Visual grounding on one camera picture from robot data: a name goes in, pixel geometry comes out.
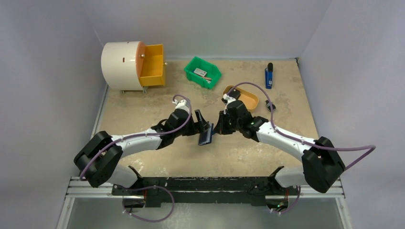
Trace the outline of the black credit card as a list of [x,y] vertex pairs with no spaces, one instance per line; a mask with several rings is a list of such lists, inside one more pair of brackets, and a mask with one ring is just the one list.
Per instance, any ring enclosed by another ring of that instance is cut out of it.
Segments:
[[232,89],[228,91],[228,95],[236,100],[239,99],[239,97],[241,96],[241,92],[238,89]]

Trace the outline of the navy blue card holder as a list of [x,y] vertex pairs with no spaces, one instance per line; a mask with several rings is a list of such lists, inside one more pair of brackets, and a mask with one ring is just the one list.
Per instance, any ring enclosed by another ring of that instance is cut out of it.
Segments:
[[199,146],[204,146],[204,145],[212,143],[213,135],[214,135],[213,124],[212,123],[208,123],[208,124],[209,124],[208,130],[206,130],[203,133],[200,133],[200,135],[199,135],[199,141],[198,141]]

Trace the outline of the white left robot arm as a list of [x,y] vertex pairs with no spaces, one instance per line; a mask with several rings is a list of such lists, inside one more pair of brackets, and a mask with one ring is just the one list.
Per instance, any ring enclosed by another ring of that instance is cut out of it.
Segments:
[[140,174],[130,166],[120,166],[119,161],[139,152],[165,148],[179,136],[199,135],[202,141],[210,140],[213,124],[205,121],[199,110],[195,110],[195,117],[194,120],[191,113],[175,109],[167,119],[143,132],[129,135],[98,132],[74,158],[80,180],[92,187],[112,183],[124,187],[130,195],[137,195],[142,190]]

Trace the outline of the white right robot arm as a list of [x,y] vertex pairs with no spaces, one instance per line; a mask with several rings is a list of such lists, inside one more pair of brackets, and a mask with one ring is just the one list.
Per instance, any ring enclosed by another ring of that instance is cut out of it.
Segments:
[[301,185],[326,193],[346,169],[328,138],[307,138],[279,128],[266,118],[252,116],[239,100],[228,103],[219,112],[214,132],[219,135],[240,132],[245,138],[274,146],[302,163],[296,167],[278,167],[270,175],[268,188],[274,194]]

